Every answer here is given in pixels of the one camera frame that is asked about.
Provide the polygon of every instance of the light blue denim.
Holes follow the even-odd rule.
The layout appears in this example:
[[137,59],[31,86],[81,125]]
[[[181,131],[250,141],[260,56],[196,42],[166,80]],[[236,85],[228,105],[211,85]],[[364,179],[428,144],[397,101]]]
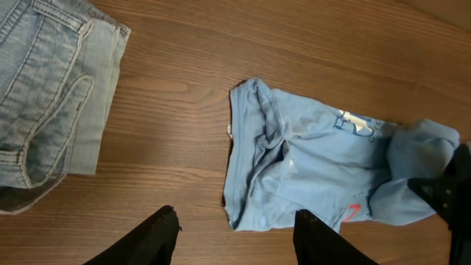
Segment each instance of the light blue denim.
[[109,35],[104,46],[130,33],[82,0],[0,2],[1,213],[28,208],[68,172],[71,139],[102,74],[91,59],[102,50],[88,45],[96,31]]
[[292,227],[308,209],[342,222],[407,225],[434,214],[407,186],[438,177],[459,145],[449,127],[409,128],[268,88],[250,79],[230,92],[233,151],[224,187],[234,230]]

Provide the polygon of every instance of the wood grain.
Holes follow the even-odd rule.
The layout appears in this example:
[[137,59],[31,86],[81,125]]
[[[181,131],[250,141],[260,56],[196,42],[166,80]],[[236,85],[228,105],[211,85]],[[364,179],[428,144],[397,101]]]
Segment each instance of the wood grain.
[[[292,230],[231,232],[228,91],[249,77],[375,118],[430,118],[471,140],[471,34],[389,0],[95,0],[132,28],[96,176],[0,216],[0,264],[81,264],[165,204],[172,264],[296,264]],[[437,216],[341,234],[385,265],[445,265]]]

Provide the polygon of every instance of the t-shirt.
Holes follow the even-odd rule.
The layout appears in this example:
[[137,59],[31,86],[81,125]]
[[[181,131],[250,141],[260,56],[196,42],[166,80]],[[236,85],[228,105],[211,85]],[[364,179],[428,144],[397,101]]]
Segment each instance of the t-shirt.
[[230,92],[233,151],[224,187],[234,230],[294,226],[308,209],[342,222],[407,225],[434,210],[407,186],[438,177],[459,134],[431,120],[409,128],[270,89],[250,79]]

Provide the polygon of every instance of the folded clothing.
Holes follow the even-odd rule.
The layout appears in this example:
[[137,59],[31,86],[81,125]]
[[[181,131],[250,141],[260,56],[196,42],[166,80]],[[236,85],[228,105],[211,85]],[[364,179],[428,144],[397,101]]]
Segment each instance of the folded clothing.
[[28,208],[78,161],[77,122],[106,121],[109,106],[90,110],[113,96],[129,33],[83,0],[0,3],[0,213]]
[[408,129],[268,88],[250,79],[230,92],[225,210],[234,230],[292,227],[308,209],[335,231],[342,222],[407,225],[434,214],[407,186],[438,177],[459,145],[449,127]]

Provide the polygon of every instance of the denim shorts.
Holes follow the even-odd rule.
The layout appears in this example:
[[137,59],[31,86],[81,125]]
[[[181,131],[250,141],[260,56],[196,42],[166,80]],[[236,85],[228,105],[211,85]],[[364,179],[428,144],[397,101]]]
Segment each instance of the denim shorts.
[[98,156],[129,34],[86,1],[1,1],[0,212],[28,208]]

